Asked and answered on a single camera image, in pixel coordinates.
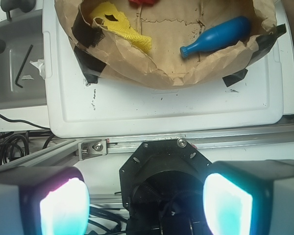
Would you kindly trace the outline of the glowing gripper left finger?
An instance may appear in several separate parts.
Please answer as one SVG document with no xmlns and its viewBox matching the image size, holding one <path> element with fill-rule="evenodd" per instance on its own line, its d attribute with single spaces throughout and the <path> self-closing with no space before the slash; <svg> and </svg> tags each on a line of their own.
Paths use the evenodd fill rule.
<svg viewBox="0 0 294 235">
<path fill-rule="evenodd" d="M 0 168 L 0 235 L 82 235 L 89 211 L 76 167 Z"/>
</svg>

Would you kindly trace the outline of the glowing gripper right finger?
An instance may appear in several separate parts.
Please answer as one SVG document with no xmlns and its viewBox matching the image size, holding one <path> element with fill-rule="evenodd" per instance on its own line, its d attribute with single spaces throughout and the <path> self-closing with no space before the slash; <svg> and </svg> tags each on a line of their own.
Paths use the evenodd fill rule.
<svg viewBox="0 0 294 235">
<path fill-rule="evenodd" d="M 214 235 L 294 235 L 294 160 L 212 163 L 203 208 Z"/>
</svg>

